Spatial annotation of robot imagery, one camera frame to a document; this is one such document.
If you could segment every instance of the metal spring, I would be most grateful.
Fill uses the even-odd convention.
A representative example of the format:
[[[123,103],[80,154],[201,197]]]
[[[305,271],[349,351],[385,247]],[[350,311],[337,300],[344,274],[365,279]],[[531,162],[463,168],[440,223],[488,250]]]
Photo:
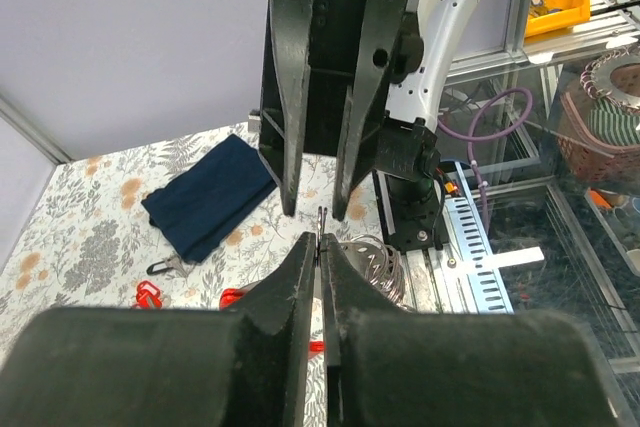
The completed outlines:
[[[627,107],[624,103],[611,97],[612,92],[610,90],[599,89],[593,80],[593,74],[610,60],[617,59],[619,57],[622,57],[623,55],[629,55],[630,53],[632,53],[632,49],[630,49],[629,47],[623,47],[621,49],[607,52],[606,54],[587,64],[587,66],[580,74],[580,85],[591,99],[597,100],[606,98],[617,107]]]
[[[400,254],[390,245],[374,235],[363,234],[351,239],[352,242],[372,240],[382,251],[384,261],[381,264],[369,263],[365,272],[365,279],[376,287],[382,294],[394,304],[399,304],[405,292],[404,270],[400,263]]]

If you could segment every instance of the glass panel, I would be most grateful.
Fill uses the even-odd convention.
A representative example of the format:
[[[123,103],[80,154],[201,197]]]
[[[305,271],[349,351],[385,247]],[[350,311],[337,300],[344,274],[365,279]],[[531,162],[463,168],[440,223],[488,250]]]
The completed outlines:
[[[445,171],[462,184],[450,161],[459,162],[480,218],[486,208],[492,253],[539,247],[544,255],[541,262],[498,269],[514,313],[552,309],[583,326],[603,359],[613,409],[640,421],[637,52],[631,46],[577,59],[573,54],[564,62],[512,65],[451,83],[442,96],[440,122],[459,134],[494,138],[474,142],[470,152],[466,141],[442,130],[437,134]],[[518,93],[480,114],[490,99],[511,88],[531,92],[530,113],[512,133],[495,135],[519,123],[526,111],[526,97]],[[471,169],[474,161],[479,175]],[[482,182],[488,184],[486,207],[478,190]],[[426,263],[436,269],[433,258]],[[447,295],[435,285],[440,296]]]

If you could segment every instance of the brown basket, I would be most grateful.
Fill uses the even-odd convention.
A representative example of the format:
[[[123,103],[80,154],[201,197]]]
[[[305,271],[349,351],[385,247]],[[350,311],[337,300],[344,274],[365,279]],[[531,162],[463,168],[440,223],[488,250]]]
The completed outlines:
[[[625,91],[630,94],[637,95],[632,91],[637,90],[640,85],[640,82],[634,82],[633,79],[637,77],[638,66],[632,67],[633,72],[631,68],[616,69],[612,74],[612,81],[615,85],[626,87]],[[587,182],[636,181],[640,172],[640,145],[609,145],[591,134],[584,119],[589,118],[594,101],[577,79],[562,94],[561,102],[564,115],[558,125],[557,141],[571,172],[578,179]]]

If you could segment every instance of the red object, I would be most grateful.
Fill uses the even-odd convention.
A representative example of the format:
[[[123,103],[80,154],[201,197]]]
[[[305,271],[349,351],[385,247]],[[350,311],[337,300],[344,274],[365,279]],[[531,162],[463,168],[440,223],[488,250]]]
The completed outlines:
[[[593,200],[593,203],[596,204],[596,206],[602,207],[605,210],[611,210],[613,208],[613,206],[607,202],[607,199],[600,195],[599,192],[596,192],[593,189],[588,189],[587,192],[589,192],[591,200]]]
[[[247,291],[243,289],[224,289],[220,296],[220,310],[229,307],[236,300],[241,299]],[[321,340],[309,342],[309,358],[313,358],[324,352],[324,342]]]
[[[236,300],[241,299],[245,293],[246,292],[242,289],[224,289],[222,291],[222,295],[220,296],[220,303],[218,304],[220,310],[224,309],[225,307],[229,307]]]
[[[144,280],[138,284],[136,288],[136,304],[134,309],[161,309],[162,300],[160,296],[162,291],[148,280]]]

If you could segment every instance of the black clip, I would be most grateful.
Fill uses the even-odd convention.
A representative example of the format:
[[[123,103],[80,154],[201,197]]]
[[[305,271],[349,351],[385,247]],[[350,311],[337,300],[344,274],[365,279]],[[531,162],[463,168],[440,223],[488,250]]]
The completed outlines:
[[[165,265],[165,267],[163,269],[156,269],[155,267],[158,265]],[[156,262],[155,264],[151,264],[149,267],[147,267],[147,275],[158,275],[164,272],[169,272],[173,269],[174,268],[172,266],[167,266],[165,260],[161,260],[160,262]]]

